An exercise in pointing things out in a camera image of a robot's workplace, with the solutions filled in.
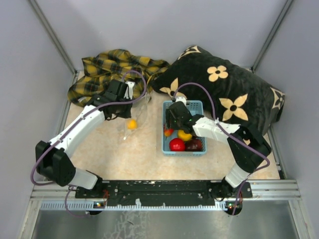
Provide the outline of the light blue plastic basket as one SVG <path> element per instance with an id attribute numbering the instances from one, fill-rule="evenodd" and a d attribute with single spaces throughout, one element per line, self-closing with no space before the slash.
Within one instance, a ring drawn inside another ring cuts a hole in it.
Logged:
<path id="1" fill-rule="evenodd" d="M 162 104 L 162 129 L 164 130 L 166 124 L 166 110 L 172 105 L 172 101 L 164 101 Z M 190 100 L 186 101 L 186 107 L 190 111 L 192 115 L 204 114 L 203 104 L 198 100 Z M 161 133 L 161 149 L 165 156 L 178 156 L 178 157 L 186 157 L 186 156 L 202 156 L 207 153 L 207 140 L 204 137 L 196 137 L 201 140 L 202 148 L 201 151 L 171 151 L 169 147 L 169 143 L 177 138 L 177 130 L 175 130 L 172 135 L 166 137 L 164 131 Z"/>

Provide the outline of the red wax apple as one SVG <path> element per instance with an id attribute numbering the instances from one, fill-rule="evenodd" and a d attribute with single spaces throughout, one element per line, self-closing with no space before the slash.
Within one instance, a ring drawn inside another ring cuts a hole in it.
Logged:
<path id="1" fill-rule="evenodd" d="M 174 130 L 172 128 L 165 128 L 163 134 L 165 137 L 170 137 L 173 134 Z"/>

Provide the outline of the clear zip top bag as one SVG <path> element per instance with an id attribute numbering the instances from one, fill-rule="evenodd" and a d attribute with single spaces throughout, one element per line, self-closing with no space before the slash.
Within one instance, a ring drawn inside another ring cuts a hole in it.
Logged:
<path id="1" fill-rule="evenodd" d="M 124 127 L 124 140 L 128 139 L 128 137 L 137 132 L 138 130 L 142 129 L 145 122 L 147 121 L 148 117 L 148 103 L 151 100 L 150 93 L 146 93 L 138 102 L 133 103 L 131 108 L 131 118 L 125 120 L 125 127 Z M 130 119 L 135 119 L 138 123 L 138 128 L 134 130 L 127 129 L 127 121 Z"/>

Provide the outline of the small yellow fruit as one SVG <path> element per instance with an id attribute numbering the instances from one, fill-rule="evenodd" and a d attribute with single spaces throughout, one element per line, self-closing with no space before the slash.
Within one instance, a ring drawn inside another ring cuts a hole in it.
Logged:
<path id="1" fill-rule="evenodd" d="M 126 126 L 127 126 L 127 129 L 134 130 L 138 128 L 138 123 L 135 119 L 130 119 L 127 121 Z"/>

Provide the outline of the black floral pillow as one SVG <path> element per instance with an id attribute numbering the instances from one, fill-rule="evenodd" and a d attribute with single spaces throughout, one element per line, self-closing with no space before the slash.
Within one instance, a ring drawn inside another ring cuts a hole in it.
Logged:
<path id="1" fill-rule="evenodd" d="M 170 97 L 199 100 L 204 110 L 229 124 L 251 123 L 261 134 L 279 121 L 285 94 L 259 76 L 200 46 L 191 45 L 150 86 Z"/>

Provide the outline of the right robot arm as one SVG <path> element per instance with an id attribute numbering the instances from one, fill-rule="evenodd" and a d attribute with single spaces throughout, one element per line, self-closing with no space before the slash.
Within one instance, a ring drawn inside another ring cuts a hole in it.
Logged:
<path id="1" fill-rule="evenodd" d="M 172 103 L 165 111 L 165 125 L 196 137 L 210 138 L 230 147 L 234 165 L 217 186 L 220 197 L 234 197 L 244 181 L 271 153 L 271 147 L 251 124 L 228 124 L 201 114 L 191 114 L 183 102 Z"/>

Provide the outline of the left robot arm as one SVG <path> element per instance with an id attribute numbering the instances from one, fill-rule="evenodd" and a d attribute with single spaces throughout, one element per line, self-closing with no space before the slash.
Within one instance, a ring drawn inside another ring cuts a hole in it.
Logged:
<path id="1" fill-rule="evenodd" d="M 35 147 L 36 172 L 59 186 L 86 189 L 94 198 L 104 191 L 98 176 L 76 168 L 71 157 L 81 142 L 97 126 L 117 117 L 130 118 L 134 82 L 112 80 L 107 89 L 94 95 L 81 114 L 59 135 L 49 142 L 40 141 Z"/>

